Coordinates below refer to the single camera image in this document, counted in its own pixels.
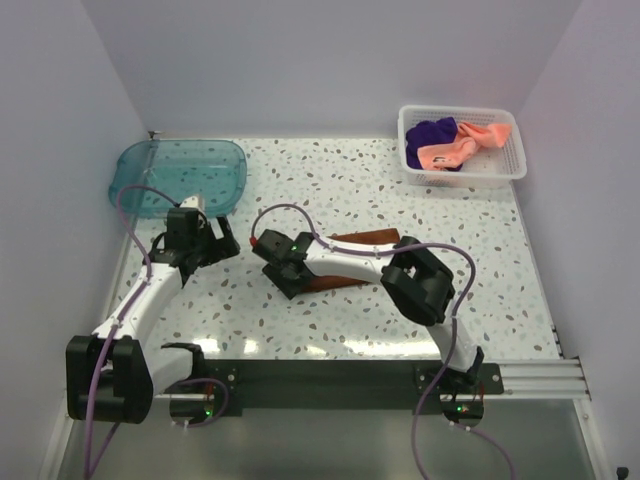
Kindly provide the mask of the brown towel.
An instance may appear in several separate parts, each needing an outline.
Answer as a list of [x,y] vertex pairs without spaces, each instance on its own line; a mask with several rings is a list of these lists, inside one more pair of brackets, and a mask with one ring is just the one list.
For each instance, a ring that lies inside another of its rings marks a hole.
[[378,284],[382,268],[391,262],[393,254],[382,256],[400,241],[396,229],[352,233],[316,240],[310,232],[300,233],[295,244],[305,253],[303,271],[311,277],[301,288],[302,293],[362,285]]

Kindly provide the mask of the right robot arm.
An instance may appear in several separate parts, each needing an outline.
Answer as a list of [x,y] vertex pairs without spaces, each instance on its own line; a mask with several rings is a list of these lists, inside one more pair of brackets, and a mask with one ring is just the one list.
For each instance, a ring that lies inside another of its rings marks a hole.
[[365,245],[311,232],[291,239],[266,229],[251,246],[265,261],[264,275],[289,299],[322,277],[382,286],[404,318],[427,329],[451,389],[464,393],[480,382],[484,353],[459,319],[470,287],[455,293],[453,272],[432,252],[434,244],[404,236],[396,244]]

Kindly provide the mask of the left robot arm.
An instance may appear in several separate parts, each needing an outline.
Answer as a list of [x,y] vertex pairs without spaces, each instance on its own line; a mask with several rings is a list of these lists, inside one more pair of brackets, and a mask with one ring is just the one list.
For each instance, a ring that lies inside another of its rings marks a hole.
[[199,269],[240,252],[224,216],[197,207],[172,208],[129,293],[89,335],[66,347],[67,412],[74,420],[139,424],[154,397],[174,385],[201,390],[208,379],[200,346],[149,338],[171,301]]

